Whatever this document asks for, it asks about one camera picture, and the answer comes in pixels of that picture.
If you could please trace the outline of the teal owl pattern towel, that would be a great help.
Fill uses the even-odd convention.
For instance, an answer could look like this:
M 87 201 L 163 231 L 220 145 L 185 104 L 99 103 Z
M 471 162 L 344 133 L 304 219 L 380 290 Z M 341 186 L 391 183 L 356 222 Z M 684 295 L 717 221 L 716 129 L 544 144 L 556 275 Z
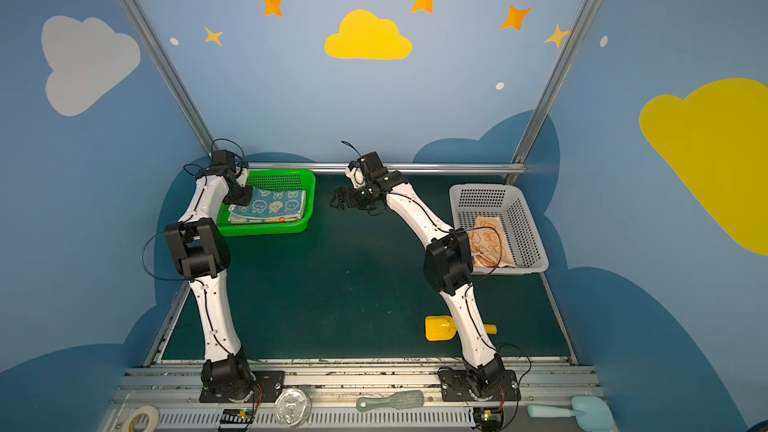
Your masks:
M 278 216 L 304 216 L 306 192 L 304 190 L 269 191 L 255 189 L 249 206 L 228 207 L 229 217 L 269 218 Z

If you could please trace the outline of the green plastic basket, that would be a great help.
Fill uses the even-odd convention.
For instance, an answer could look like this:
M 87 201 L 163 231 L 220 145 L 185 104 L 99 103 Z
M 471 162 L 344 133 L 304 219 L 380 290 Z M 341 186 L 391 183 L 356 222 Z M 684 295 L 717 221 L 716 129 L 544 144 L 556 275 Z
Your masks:
M 303 169 L 254 170 L 246 184 L 253 188 L 247 206 L 222 205 L 216 224 L 225 237 L 303 232 L 314 211 L 315 175 Z

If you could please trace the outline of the grey plastic basket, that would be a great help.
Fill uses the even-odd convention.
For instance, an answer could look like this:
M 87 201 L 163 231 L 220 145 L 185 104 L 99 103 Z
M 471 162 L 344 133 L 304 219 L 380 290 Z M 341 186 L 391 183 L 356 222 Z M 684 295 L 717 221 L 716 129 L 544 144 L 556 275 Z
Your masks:
M 533 216 L 522 191 L 511 185 L 470 183 L 456 184 L 449 190 L 453 225 L 469 230 L 478 217 L 496 218 L 501 222 L 514 266 L 476 266 L 476 276 L 526 275 L 544 273 L 549 267 Z

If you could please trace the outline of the orange pattern towel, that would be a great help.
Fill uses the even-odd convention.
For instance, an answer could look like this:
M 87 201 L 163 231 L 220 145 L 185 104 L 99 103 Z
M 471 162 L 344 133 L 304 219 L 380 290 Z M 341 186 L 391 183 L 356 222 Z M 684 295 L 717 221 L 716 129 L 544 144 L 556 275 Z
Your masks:
M 507 235 L 499 218 L 479 216 L 467 231 L 475 268 L 516 268 Z

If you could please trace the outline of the striped rabbit text towel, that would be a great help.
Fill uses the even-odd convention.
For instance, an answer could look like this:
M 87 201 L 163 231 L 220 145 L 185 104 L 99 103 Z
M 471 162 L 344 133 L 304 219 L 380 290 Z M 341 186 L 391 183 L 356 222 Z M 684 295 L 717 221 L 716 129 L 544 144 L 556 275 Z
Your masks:
M 291 224 L 301 220 L 298 216 L 278 216 L 269 218 L 243 217 L 231 215 L 228 222 L 233 225 Z

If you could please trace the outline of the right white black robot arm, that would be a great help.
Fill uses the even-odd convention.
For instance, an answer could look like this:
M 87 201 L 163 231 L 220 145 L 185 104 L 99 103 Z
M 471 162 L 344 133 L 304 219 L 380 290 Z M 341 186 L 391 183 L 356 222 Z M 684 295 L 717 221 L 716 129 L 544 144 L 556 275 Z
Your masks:
M 331 206 L 370 211 L 383 203 L 410 227 L 424 247 L 426 282 L 442 297 L 457 327 L 468 382 L 477 396 L 489 395 L 506 369 L 476 303 L 467 232 L 440 219 L 407 177 L 398 170 L 387 169 L 375 152 L 351 161 L 344 174 L 351 184 L 334 192 Z

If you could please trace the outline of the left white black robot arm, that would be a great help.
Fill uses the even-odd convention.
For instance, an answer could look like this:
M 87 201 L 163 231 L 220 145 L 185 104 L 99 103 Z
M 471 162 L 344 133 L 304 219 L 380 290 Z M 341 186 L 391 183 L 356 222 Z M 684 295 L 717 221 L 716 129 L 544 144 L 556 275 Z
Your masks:
M 200 316 L 205 343 L 202 402 L 244 402 L 255 389 L 228 299 L 231 256 L 216 224 L 223 204 L 250 196 L 251 190 L 238 181 L 236 166 L 234 159 L 214 158 L 197 172 L 189 206 L 163 231 L 176 271 L 189 283 Z

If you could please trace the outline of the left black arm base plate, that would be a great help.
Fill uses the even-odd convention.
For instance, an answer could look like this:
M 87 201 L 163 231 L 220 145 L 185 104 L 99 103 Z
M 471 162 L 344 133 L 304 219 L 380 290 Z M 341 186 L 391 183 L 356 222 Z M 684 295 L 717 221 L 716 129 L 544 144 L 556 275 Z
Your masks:
M 277 370 L 251 371 L 245 378 L 205 379 L 200 403 L 251 404 L 274 403 L 283 391 L 285 373 Z

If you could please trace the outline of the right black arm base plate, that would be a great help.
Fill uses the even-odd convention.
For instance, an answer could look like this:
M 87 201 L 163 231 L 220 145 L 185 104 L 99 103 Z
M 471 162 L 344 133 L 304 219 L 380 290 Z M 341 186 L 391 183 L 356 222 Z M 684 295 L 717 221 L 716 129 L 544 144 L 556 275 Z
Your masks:
M 505 371 L 498 384 L 481 395 L 476 395 L 472 392 L 466 370 L 440 367 L 436 375 L 444 402 L 517 401 L 522 397 L 517 375 L 512 370 Z

